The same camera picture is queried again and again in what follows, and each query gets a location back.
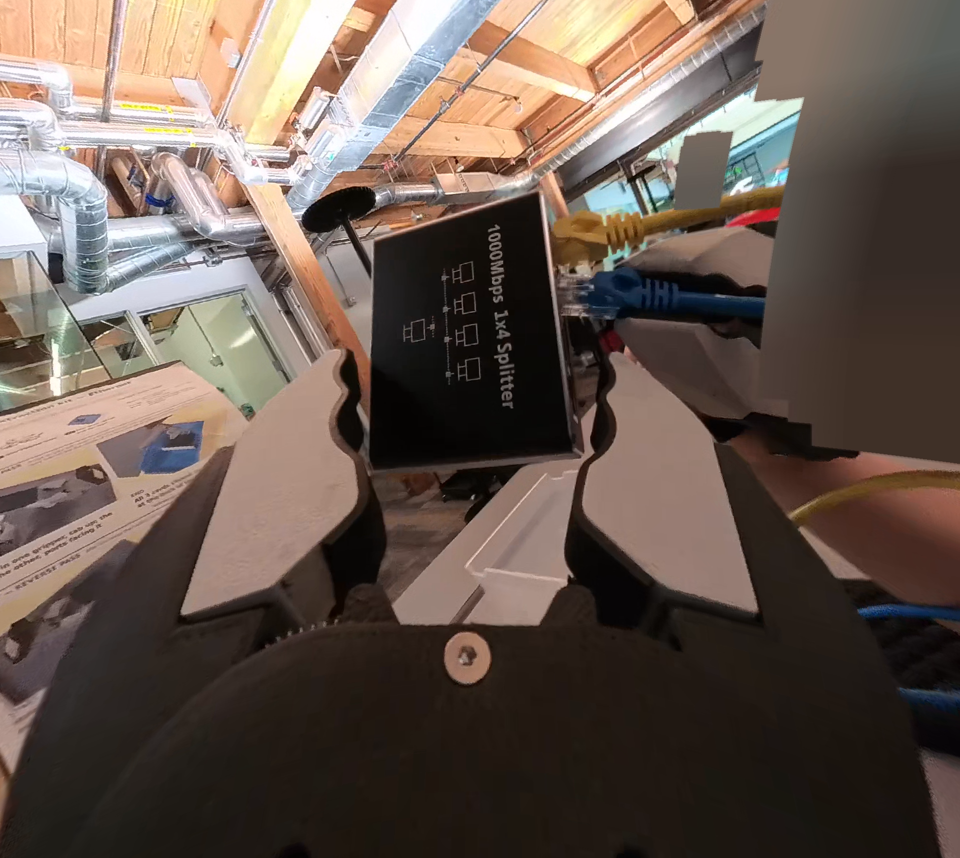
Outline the black pole with round disc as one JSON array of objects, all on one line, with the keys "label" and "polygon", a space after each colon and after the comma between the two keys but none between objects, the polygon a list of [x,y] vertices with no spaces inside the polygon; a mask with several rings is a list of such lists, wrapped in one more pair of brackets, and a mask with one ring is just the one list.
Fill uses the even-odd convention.
[{"label": "black pole with round disc", "polygon": [[330,193],[308,206],[301,216],[301,228],[306,234],[323,235],[342,229],[356,256],[371,279],[373,262],[358,237],[354,222],[371,213],[377,196],[370,187],[348,187]]}]

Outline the instruction poster board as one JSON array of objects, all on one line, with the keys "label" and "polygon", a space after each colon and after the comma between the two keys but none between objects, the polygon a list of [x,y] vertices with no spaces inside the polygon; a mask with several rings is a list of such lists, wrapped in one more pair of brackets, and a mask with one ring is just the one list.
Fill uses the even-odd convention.
[{"label": "instruction poster board", "polygon": [[247,421],[182,364],[2,417],[3,742],[136,544]]}]

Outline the wooden support post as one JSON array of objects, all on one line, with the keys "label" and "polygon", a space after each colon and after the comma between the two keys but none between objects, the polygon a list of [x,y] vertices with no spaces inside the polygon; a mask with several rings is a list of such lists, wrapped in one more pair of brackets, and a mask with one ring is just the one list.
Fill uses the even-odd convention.
[{"label": "wooden support post", "polygon": [[361,387],[361,406],[368,414],[371,377],[369,356],[286,203],[282,188],[276,184],[245,184],[244,190],[291,278],[300,304],[321,327],[329,345],[353,353]]}]

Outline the round silver wall duct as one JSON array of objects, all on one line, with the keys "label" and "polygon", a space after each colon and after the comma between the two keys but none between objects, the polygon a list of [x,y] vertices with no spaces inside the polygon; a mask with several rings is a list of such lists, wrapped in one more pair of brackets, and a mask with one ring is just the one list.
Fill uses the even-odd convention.
[{"label": "round silver wall duct", "polygon": [[107,191],[92,171],[52,153],[1,152],[1,192],[52,196],[62,205],[58,233],[65,282],[78,294],[125,287],[211,244],[250,247],[266,231],[251,215],[201,212],[145,218],[109,218]]}]

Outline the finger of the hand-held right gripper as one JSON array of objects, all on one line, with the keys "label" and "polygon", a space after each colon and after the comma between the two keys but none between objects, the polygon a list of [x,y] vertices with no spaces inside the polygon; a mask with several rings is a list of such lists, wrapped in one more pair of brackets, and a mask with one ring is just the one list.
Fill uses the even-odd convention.
[{"label": "finger of the hand-held right gripper", "polygon": [[700,291],[766,291],[777,228],[725,226],[670,235],[618,264]]},{"label": "finger of the hand-held right gripper", "polygon": [[704,416],[741,420],[765,413],[761,351],[746,337],[723,337],[700,323],[619,319],[625,347],[676,397]]}]

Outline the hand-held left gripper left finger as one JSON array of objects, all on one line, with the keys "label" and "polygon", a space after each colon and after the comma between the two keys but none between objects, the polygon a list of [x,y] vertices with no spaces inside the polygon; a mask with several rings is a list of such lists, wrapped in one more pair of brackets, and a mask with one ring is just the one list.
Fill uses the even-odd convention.
[{"label": "hand-held left gripper left finger", "polygon": [[378,581],[386,528],[361,454],[354,354],[325,353],[234,446],[181,607],[206,619],[265,606],[330,622]]}]

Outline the insulated silver pipes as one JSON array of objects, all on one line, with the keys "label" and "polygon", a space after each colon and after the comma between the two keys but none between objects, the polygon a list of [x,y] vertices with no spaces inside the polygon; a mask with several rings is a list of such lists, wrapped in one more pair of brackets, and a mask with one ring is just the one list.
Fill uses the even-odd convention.
[{"label": "insulated silver pipes", "polygon": [[2,101],[2,139],[25,141],[32,150],[198,148],[211,151],[241,184],[252,187],[291,187],[309,169],[307,159],[290,164],[288,148],[248,144],[238,128],[218,126],[196,109],[119,101],[103,120],[102,106],[77,98],[66,68],[56,63],[2,55],[1,79],[44,94],[42,100]]}]

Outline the black mesh pad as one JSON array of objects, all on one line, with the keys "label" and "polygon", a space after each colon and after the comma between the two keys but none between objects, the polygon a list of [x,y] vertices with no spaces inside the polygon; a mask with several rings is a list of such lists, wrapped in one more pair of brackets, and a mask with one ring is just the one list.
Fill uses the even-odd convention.
[{"label": "black mesh pad", "polygon": [[866,579],[841,585],[880,647],[920,747],[957,758],[958,607],[896,600]]}]

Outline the frosted glass door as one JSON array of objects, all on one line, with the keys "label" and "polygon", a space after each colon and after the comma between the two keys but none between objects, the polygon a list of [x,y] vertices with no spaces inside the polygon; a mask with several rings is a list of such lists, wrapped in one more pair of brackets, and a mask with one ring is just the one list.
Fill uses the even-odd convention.
[{"label": "frosted glass door", "polygon": [[157,364],[180,362],[218,389],[246,418],[291,384],[282,356],[245,290],[150,312],[127,312]]}]

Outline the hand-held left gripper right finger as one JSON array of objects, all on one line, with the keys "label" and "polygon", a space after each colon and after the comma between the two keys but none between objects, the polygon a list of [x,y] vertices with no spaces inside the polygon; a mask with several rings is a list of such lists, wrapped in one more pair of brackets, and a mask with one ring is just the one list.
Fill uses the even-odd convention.
[{"label": "hand-held left gripper right finger", "polygon": [[711,433],[645,367],[605,362],[578,472],[565,561],[599,624],[665,633],[688,609],[761,615]]}]

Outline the small silver branch duct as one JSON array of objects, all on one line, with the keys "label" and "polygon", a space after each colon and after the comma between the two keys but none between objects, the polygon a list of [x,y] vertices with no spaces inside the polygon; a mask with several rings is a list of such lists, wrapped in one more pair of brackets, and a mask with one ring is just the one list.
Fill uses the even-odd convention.
[{"label": "small silver branch duct", "polygon": [[468,206],[505,200],[534,191],[540,178],[533,170],[509,177],[487,172],[460,172],[437,175],[429,181],[390,182],[372,189],[374,204],[370,211],[392,207]]}]

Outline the black ethernet splitter box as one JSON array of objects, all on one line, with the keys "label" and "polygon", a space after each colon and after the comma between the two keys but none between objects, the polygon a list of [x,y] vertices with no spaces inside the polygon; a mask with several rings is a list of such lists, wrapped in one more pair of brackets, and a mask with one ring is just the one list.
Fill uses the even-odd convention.
[{"label": "black ethernet splitter box", "polygon": [[399,231],[373,252],[368,457],[375,470],[580,454],[538,192]]}]

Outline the clear plastic container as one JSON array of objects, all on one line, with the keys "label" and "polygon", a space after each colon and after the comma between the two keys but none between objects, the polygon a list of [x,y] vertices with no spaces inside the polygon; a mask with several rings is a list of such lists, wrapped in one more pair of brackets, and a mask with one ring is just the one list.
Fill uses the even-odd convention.
[{"label": "clear plastic container", "polygon": [[569,580],[582,458],[517,471],[393,604],[402,624],[536,625]]}]

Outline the large silver air duct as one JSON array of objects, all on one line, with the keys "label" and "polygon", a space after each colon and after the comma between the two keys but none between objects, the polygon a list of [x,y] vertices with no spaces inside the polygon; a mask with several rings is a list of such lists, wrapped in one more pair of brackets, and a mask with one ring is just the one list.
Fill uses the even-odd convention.
[{"label": "large silver air duct", "polygon": [[294,165],[295,215],[374,153],[500,1],[396,0]]}]

